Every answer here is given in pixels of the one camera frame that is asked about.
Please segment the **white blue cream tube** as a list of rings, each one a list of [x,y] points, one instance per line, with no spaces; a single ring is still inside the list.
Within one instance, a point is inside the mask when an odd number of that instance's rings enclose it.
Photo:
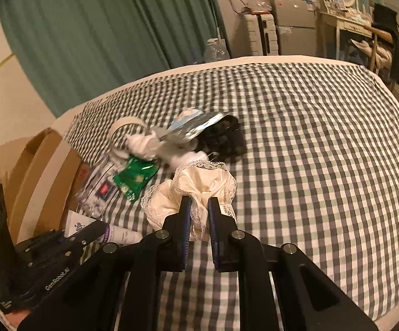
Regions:
[[[108,224],[71,210],[68,211],[64,236],[69,240],[85,241],[87,244],[97,241],[122,246],[137,244],[142,240],[142,234],[139,232]]]

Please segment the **cotton swab bag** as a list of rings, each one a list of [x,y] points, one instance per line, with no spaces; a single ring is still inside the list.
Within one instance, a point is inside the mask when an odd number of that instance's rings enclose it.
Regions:
[[[91,169],[76,199],[89,217],[101,220],[113,194],[118,190],[113,177],[125,168],[125,161],[105,155]]]

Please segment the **green snack packet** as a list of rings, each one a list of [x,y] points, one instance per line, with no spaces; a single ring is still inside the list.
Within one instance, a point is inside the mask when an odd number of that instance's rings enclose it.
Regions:
[[[136,202],[159,168],[159,164],[154,161],[130,156],[126,168],[115,174],[112,179],[127,200]]]

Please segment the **white lotion bottle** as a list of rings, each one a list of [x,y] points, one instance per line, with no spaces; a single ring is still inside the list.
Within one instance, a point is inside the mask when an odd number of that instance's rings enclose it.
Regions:
[[[205,152],[190,151],[177,144],[162,141],[157,149],[157,157],[175,172],[179,167],[196,161],[209,161]]]

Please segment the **white figurine toy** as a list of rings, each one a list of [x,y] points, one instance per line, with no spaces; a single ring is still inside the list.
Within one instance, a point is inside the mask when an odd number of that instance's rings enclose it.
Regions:
[[[118,158],[127,158],[132,155],[145,161],[152,161],[157,157],[159,147],[160,139],[155,132],[151,132],[147,135],[126,135],[125,148],[120,149],[112,146],[111,152]]]

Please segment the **black hair scrunchie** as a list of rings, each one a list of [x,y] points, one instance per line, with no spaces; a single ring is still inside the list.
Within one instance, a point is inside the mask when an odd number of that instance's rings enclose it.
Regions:
[[[227,115],[206,128],[196,140],[197,146],[194,151],[203,151],[210,161],[236,159],[247,152],[241,125],[232,115]]]

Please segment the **white tape roll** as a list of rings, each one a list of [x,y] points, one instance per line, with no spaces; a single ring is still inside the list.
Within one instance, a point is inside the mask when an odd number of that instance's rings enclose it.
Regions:
[[[147,134],[149,132],[149,128],[147,124],[138,117],[121,117],[116,120],[109,128],[108,141],[110,147],[115,146],[115,137],[120,132],[143,132],[144,134]]]

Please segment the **black white checkered bedsheet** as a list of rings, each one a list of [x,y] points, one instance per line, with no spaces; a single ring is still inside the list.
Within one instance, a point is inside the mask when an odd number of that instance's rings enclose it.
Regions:
[[[297,244],[371,319],[399,305],[399,104],[357,65],[245,63],[156,76],[89,102],[65,139],[96,163],[119,118],[169,126],[186,108],[242,124],[229,163],[237,224]]]

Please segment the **silver pill blister pack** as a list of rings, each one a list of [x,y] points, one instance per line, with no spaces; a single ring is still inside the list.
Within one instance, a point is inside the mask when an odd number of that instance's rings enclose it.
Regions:
[[[186,144],[200,135],[206,128],[220,122],[228,112],[203,112],[187,109],[171,123],[168,129],[161,129],[158,138],[175,144]]]

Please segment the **large water bottle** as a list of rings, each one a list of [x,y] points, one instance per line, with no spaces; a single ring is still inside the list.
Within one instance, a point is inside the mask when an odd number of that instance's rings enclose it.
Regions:
[[[225,61],[229,58],[229,52],[219,38],[211,38],[207,40],[207,45],[204,52],[205,63]]]

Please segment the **green curtain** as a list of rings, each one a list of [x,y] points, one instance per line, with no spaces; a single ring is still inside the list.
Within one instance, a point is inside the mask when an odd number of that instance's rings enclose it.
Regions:
[[[12,52],[55,116],[225,38],[217,0],[0,0]]]

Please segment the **white suitcase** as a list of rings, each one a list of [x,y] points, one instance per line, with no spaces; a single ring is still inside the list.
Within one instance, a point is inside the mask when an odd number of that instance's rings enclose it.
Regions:
[[[245,14],[250,51],[253,56],[279,54],[276,23],[272,14]]]

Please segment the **grey mini fridge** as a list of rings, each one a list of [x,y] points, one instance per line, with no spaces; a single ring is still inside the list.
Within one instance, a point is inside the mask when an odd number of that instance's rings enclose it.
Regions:
[[[315,6],[311,0],[272,0],[281,55],[318,54]]]

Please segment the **chair with black clothes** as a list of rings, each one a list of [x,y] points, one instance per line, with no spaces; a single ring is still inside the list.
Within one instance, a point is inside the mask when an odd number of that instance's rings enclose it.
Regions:
[[[370,68],[384,83],[399,86],[399,25],[397,12],[382,4],[375,4],[372,14],[372,39],[350,40],[348,61]]]

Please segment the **white dressing table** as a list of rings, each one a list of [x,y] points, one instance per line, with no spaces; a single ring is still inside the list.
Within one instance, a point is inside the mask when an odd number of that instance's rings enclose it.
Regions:
[[[340,35],[341,31],[351,32],[357,35],[360,35],[364,38],[372,38],[372,33],[367,29],[367,25],[363,25],[357,21],[347,19],[345,17],[339,17],[334,14],[330,14],[328,12],[323,12],[321,9],[318,9],[318,15],[321,20],[321,38],[322,38],[322,51],[324,53],[324,57],[328,58],[328,30],[327,28],[330,26],[335,29],[335,58],[339,59],[340,54]]]

